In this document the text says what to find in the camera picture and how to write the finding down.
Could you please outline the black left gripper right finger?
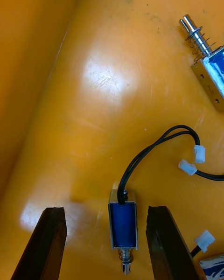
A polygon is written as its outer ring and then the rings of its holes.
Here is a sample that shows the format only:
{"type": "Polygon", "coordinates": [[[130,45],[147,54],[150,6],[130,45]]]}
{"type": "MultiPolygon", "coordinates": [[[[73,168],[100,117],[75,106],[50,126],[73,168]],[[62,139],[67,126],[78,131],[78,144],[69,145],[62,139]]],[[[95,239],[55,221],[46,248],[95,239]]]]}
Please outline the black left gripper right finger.
{"type": "Polygon", "coordinates": [[[201,279],[166,206],[148,207],[146,237],[155,280],[201,279]]]}

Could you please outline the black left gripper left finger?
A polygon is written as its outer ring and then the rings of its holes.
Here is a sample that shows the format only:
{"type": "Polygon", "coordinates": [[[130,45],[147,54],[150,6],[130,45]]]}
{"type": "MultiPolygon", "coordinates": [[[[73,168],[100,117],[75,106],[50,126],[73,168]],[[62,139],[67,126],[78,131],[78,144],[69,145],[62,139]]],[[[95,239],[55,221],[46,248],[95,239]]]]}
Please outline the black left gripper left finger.
{"type": "Polygon", "coordinates": [[[11,279],[59,279],[66,237],[64,208],[46,208],[42,212],[11,279]]]}

